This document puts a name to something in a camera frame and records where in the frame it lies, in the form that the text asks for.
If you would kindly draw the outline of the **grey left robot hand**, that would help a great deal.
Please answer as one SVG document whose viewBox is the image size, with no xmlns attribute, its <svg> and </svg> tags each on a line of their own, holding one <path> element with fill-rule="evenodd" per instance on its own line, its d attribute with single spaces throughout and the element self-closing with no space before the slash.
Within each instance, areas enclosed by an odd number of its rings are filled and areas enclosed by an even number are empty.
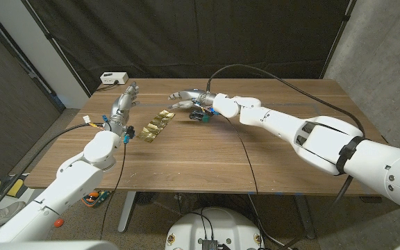
<svg viewBox="0 0 400 250">
<path fill-rule="evenodd" d="M 137 83 L 133 81 L 112 105 L 111 114 L 108 122 L 106 122 L 106 126 L 109 131 L 118 136 L 121 136 L 125 131 L 130 109 L 140 103 L 136 100 L 139 92 L 138 89 Z"/>
</svg>

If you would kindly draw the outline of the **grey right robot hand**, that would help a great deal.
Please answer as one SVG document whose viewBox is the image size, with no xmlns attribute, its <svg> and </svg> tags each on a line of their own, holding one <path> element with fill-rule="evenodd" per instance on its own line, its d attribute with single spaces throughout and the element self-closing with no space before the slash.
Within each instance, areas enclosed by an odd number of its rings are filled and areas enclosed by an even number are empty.
<svg viewBox="0 0 400 250">
<path fill-rule="evenodd" d="M 192 108 L 195 106 L 211 106 L 216 97 L 216 94 L 199 90 L 199 89 L 189 89 L 189 90 L 181 90 L 179 92 L 175 92 L 171 94 L 168 99 L 176 100 L 180 99 L 178 103 L 172 104 L 168 106 L 169 109 L 175 108 Z"/>
</svg>

